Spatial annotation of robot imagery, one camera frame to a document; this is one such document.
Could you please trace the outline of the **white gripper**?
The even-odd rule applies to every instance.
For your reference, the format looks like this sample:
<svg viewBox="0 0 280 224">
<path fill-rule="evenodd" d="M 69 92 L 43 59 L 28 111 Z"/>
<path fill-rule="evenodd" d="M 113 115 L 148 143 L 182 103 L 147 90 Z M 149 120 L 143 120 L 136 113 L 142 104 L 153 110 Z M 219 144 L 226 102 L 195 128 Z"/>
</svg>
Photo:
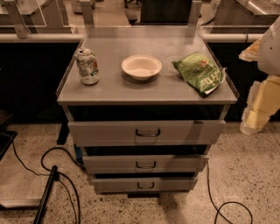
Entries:
<svg viewBox="0 0 280 224">
<path fill-rule="evenodd" d="M 260 132 L 279 109 L 280 77 L 269 75 L 263 82 L 255 81 L 248 92 L 247 106 L 241 117 L 241 133 L 253 135 Z"/>
</svg>

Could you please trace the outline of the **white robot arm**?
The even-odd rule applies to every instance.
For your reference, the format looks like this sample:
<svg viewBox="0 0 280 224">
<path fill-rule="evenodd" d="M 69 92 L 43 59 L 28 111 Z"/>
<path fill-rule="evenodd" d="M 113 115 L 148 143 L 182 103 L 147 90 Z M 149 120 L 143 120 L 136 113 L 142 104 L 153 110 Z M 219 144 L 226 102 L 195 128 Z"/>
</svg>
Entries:
<svg viewBox="0 0 280 224">
<path fill-rule="evenodd" d="M 240 131 L 253 135 L 280 109 L 280 17 L 239 58 L 256 61 L 258 69 L 268 75 L 266 80 L 255 81 L 251 86 L 241 117 Z"/>
</svg>

